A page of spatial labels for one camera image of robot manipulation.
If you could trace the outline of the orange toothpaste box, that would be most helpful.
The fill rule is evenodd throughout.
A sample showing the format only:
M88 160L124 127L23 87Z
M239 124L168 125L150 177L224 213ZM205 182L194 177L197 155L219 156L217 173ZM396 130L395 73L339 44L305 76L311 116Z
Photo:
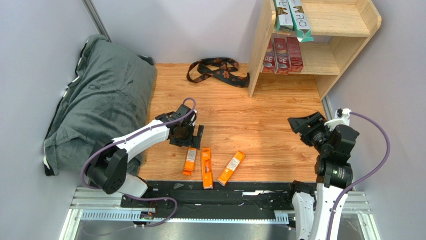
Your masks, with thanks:
M202 163L202 181L205 190L214 188L213 174L212 174L212 155L210 148L203 148L201 152Z
M241 151L238 151L232 157L232 159L228 163L227 167L222 171L222 173L220 174L220 176L217 179L218 182L222 186L227 185L227 183L232 178L232 176L234 175L234 173L237 170L237 168L239 167L239 165L244 161L245 157L246 157L246 155Z
M188 148L184 168L182 171L182 174L184 176L191 176L193 171L195 170L197 151L198 150L196 148Z

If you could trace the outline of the silver red toothpaste box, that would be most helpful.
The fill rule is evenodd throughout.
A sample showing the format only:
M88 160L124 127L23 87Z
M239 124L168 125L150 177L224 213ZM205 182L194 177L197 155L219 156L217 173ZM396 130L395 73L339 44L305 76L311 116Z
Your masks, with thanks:
M288 37L286 41L290 61L290 72L299 74L304 68L300 43L295 37Z

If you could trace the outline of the red 3D toothpaste box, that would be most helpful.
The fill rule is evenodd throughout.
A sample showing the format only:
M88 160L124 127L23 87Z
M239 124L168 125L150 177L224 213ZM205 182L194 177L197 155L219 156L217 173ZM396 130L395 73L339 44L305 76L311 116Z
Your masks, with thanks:
M264 74L274 74L276 71L276 68L277 68L277 63L275 59L274 43L273 43L273 40L271 39L266 49L261 72Z
M287 42L284 38L274 38L274 53L276 59L276 71L277 75L289 75L291 65L288 56Z

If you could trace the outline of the silver teal Oral toothpaste box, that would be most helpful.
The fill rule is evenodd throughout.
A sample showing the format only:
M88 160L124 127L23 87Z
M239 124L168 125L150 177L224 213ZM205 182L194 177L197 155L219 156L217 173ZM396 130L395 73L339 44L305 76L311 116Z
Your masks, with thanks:
M278 34L290 36L294 24L288 0L274 0L276 21L275 29Z

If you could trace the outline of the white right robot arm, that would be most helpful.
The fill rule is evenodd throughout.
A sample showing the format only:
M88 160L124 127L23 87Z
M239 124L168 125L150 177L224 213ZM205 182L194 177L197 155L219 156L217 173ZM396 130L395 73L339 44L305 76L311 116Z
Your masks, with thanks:
M359 132L350 127L351 110L339 109L335 119L326 120L317 112L307 117L289 118L292 131L319 155L314 167L316 187L304 182L291 184L289 199L296 215L298 240L335 240L338 237L343 206L348 198L339 195L353 182L348 162Z

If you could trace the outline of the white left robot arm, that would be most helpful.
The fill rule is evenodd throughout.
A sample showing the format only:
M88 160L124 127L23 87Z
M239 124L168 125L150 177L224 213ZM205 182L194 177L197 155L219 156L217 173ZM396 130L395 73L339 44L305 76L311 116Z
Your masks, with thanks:
M177 147L199 150L205 127L196 125L197 111L182 104L177 111L157 116L151 123L128 135L95 144L90 158L83 165L82 178L88 178L93 189L106 194L142 198L148 183L129 174L128 163L150 147L169 141Z

